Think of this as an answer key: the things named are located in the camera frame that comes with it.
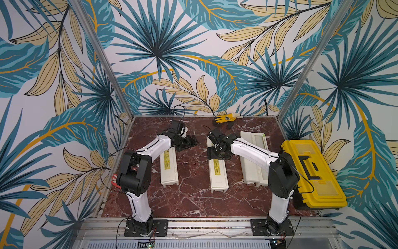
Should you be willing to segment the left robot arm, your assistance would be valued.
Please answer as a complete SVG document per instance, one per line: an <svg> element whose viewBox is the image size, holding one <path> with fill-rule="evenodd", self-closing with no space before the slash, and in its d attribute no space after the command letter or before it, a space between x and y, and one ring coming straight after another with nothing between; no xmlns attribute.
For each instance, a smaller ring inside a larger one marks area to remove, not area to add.
<svg viewBox="0 0 398 249"><path fill-rule="evenodd" d="M116 185L126 194L132 208L132 219L148 223L152 217L147 190L151 183L152 163L170 148L185 150L198 145L194 135L165 132L137 151L123 153Z"/></svg>

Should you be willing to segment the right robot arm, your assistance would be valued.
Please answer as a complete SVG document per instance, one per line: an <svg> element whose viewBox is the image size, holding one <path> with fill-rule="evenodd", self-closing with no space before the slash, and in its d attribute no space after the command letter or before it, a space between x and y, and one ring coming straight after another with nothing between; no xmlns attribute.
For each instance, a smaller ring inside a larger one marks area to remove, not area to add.
<svg viewBox="0 0 398 249"><path fill-rule="evenodd" d="M272 192L268 219L276 224L282 224L288 218L289 203L300 180L291 155L263 149L234 134L210 133L207 137L213 143L208 149L208 159L229 160L233 155L237 155L268 173L268 187Z"/></svg>

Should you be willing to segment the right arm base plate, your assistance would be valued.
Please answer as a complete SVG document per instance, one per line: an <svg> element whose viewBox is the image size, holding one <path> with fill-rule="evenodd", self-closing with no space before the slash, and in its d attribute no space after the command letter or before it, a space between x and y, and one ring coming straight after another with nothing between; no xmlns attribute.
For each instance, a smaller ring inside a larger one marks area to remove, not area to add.
<svg viewBox="0 0 398 249"><path fill-rule="evenodd" d="M251 219L250 227L254 236L292 236L294 229L291 221L286 218L281 224L266 219Z"/></svg>

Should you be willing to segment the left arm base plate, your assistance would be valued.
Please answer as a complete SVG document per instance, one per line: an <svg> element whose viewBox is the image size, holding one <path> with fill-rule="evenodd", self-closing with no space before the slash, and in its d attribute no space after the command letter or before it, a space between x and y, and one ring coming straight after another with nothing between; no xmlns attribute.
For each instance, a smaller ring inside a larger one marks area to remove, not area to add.
<svg viewBox="0 0 398 249"><path fill-rule="evenodd" d="M124 231L125 237L166 237L169 228L168 220L149 220L145 223L128 220Z"/></svg>

